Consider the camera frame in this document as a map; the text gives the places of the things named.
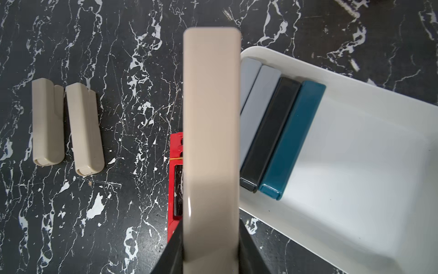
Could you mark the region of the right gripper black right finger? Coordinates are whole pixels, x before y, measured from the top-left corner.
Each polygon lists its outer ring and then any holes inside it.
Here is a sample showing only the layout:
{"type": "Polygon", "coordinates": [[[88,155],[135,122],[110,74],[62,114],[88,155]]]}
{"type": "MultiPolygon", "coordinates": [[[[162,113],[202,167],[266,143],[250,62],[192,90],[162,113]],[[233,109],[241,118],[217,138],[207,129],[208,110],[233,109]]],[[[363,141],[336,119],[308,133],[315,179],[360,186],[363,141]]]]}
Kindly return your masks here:
{"type": "Polygon", "coordinates": [[[238,266],[239,274],[270,274],[242,220],[239,220],[238,266]]]}

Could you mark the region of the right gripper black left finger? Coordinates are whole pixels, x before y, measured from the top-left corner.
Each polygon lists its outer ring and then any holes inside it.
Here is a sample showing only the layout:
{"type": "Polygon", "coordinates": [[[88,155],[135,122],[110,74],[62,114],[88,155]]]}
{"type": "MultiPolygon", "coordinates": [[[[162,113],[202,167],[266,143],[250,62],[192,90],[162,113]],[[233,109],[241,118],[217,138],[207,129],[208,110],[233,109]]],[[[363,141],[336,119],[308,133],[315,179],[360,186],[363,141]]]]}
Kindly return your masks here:
{"type": "Polygon", "coordinates": [[[183,225],[178,224],[151,274],[182,274],[183,259],[183,225]]]}

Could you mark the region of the grey plier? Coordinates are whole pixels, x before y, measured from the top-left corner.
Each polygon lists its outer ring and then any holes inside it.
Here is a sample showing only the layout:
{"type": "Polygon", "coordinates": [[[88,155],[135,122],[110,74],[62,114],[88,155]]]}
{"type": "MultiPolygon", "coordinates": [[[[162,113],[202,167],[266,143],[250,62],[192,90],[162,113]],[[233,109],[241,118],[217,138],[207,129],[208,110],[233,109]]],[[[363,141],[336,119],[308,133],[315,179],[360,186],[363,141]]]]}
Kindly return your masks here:
{"type": "Polygon", "coordinates": [[[240,168],[276,89],[281,72],[263,65],[240,115],[240,168]]]}
{"type": "Polygon", "coordinates": [[[254,85],[262,63],[252,58],[243,58],[241,60],[240,71],[240,112],[242,112],[250,91],[254,85]]]}

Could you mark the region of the teal plier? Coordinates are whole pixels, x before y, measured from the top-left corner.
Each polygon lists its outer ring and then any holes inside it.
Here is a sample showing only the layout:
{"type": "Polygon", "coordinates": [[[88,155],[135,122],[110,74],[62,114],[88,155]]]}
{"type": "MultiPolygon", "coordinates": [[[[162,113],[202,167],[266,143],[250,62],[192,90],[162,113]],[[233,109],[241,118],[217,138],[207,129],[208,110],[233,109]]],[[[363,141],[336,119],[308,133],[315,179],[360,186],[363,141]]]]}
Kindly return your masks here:
{"type": "Polygon", "coordinates": [[[272,199],[280,200],[285,192],[325,90],[324,84],[313,81],[301,83],[276,149],[258,188],[260,192],[272,199]]]}

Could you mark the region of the black plier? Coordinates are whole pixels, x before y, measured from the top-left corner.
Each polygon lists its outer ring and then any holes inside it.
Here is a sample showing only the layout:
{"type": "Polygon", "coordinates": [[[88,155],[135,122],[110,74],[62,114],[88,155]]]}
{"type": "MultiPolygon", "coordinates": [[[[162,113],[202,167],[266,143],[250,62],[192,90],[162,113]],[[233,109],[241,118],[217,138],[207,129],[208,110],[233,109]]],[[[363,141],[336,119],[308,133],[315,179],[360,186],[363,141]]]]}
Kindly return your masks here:
{"type": "Polygon", "coordinates": [[[240,171],[240,185],[256,193],[276,148],[301,83],[281,77],[263,115],[240,171]]]}

